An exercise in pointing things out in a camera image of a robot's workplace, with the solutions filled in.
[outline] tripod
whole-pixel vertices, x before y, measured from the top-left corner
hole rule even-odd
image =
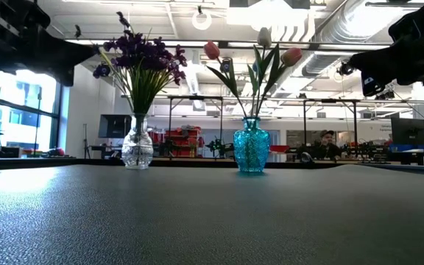
[[[83,128],[85,129],[85,139],[83,140],[85,145],[85,159],[86,159],[86,153],[88,153],[89,159],[91,159],[91,155],[89,154],[89,146],[88,146],[88,124],[83,124]]]

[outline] red object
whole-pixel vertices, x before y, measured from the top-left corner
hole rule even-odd
[[[290,48],[280,56],[280,60],[287,67],[294,66],[302,58],[302,50]]]
[[[269,146],[269,151],[272,152],[285,152],[287,151],[288,146]]]
[[[208,41],[207,44],[204,45],[204,52],[211,60],[217,60],[220,56],[220,49],[213,43],[212,41]]]

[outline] cap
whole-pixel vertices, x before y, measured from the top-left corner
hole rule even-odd
[[[320,133],[320,138],[321,137],[323,137],[323,136],[325,136],[326,134],[328,134],[328,133],[330,133],[332,136],[335,134],[335,132],[334,131],[332,131],[332,130],[323,130],[321,133]]]

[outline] pink tulip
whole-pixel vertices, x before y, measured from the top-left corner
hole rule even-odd
[[[287,67],[295,66],[302,58],[302,50],[299,48],[290,48],[280,56],[280,61]]]
[[[210,40],[204,45],[204,52],[211,60],[216,60],[220,56],[219,47]]]

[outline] glass vase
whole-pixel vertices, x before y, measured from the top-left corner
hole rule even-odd
[[[269,133],[259,128],[259,118],[243,118],[244,129],[235,132],[235,160],[241,172],[262,172],[269,155]]]
[[[122,160],[127,169],[148,169],[153,159],[153,142],[146,132],[147,114],[134,113],[130,131],[122,145]]]

